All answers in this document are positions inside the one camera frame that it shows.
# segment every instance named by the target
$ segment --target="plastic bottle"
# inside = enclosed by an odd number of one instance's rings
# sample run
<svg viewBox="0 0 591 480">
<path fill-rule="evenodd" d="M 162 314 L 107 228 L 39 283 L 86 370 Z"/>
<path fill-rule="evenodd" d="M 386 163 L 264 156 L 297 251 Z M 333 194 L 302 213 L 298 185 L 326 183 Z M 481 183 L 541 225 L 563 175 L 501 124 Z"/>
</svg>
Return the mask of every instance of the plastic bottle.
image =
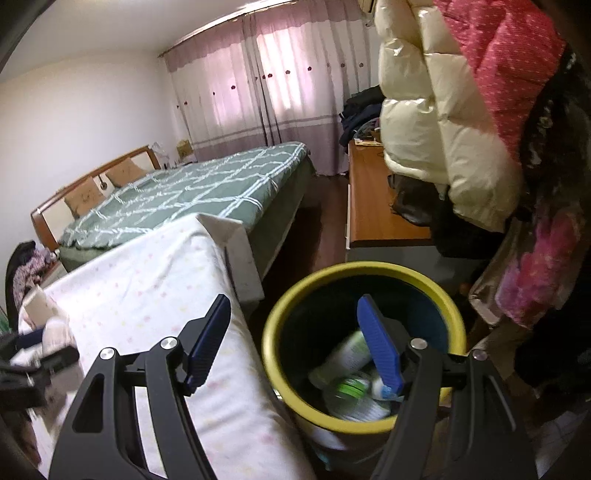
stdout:
<svg viewBox="0 0 591 480">
<path fill-rule="evenodd" d="M 371 379 L 356 372 L 333 381 L 322 391 L 329 413 L 349 421 L 376 421 L 390 415 L 389 402 L 377 401 L 369 395 Z"/>
<path fill-rule="evenodd" d="M 357 330 L 335 347 L 326 361 L 308 374 L 308 379 L 322 390 L 336 378 L 346 377 L 370 361 L 368 344 L 361 330 Z"/>
</svg>

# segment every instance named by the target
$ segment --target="pink curtain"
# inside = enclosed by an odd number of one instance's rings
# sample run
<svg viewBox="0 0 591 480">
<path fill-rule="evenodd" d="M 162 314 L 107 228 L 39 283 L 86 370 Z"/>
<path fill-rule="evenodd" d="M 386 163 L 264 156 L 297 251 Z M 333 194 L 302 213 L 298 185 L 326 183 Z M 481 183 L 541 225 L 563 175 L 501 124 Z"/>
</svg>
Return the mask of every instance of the pink curtain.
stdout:
<svg viewBox="0 0 591 480">
<path fill-rule="evenodd" d="M 355 0 L 299 0 L 242 16 L 167 53 L 199 160 L 298 140 L 319 174 L 348 169 L 339 112 L 378 83 L 379 38 Z"/>
</svg>

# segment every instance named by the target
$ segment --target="curtain rod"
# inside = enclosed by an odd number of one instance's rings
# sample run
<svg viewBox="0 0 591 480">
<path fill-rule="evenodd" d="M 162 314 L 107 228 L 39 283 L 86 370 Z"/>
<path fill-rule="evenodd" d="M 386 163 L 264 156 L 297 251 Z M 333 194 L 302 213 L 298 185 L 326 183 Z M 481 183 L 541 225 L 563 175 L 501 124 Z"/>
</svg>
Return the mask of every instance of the curtain rod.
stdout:
<svg viewBox="0 0 591 480">
<path fill-rule="evenodd" d="M 184 37 L 179 38 L 171 47 L 164 50 L 160 55 L 158 55 L 158 58 L 163 57 L 169 51 L 171 51 L 174 47 L 178 47 L 181 43 L 186 42 L 187 40 L 193 38 L 195 35 L 198 35 L 201 32 L 204 32 L 206 30 L 209 30 L 210 28 L 216 27 L 219 24 L 222 24 L 224 22 L 228 22 L 230 20 L 236 20 L 238 17 L 241 17 L 243 15 L 250 15 L 250 14 L 253 14 L 256 12 L 261 12 L 263 10 L 268 10 L 273 7 L 279 7 L 281 5 L 294 4 L 297 1 L 298 0 L 259 0 L 258 2 L 252 2 L 250 4 L 246 4 L 240 10 L 237 10 L 229 15 L 225 15 L 224 17 L 220 17 L 216 20 L 213 20 L 212 22 L 209 22 L 208 24 L 205 24 L 204 26 L 202 26 L 196 30 L 193 30 L 191 33 L 185 35 Z"/>
</svg>

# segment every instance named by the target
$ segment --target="trash can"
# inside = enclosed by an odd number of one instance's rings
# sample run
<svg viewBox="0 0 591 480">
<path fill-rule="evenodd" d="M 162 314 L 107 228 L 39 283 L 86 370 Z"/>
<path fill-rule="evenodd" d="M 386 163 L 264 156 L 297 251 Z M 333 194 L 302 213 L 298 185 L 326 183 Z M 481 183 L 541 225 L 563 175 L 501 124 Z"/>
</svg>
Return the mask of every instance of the trash can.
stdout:
<svg viewBox="0 0 591 480">
<path fill-rule="evenodd" d="M 271 384 L 327 469 L 368 478 L 396 416 L 367 423 L 334 418 L 307 378 L 359 328 L 356 305 L 366 293 L 384 316 L 402 322 L 411 337 L 421 337 L 442 352 L 465 353 L 460 313 L 435 282 L 400 265 L 350 262 L 304 278 L 279 299 L 265 325 L 262 357 Z M 441 389 L 440 399 L 447 390 Z"/>
</svg>

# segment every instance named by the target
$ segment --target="green label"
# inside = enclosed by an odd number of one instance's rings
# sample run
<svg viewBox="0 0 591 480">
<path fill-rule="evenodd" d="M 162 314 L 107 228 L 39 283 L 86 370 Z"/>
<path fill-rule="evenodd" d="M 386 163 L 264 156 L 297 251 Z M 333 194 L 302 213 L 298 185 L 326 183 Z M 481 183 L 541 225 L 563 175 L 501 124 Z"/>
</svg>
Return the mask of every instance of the green label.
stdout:
<svg viewBox="0 0 591 480">
<path fill-rule="evenodd" d="M 365 395 L 366 385 L 359 380 L 348 378 L 340 383 L 337 389 L 345 395 L 359 399 Z"/>
</svg>

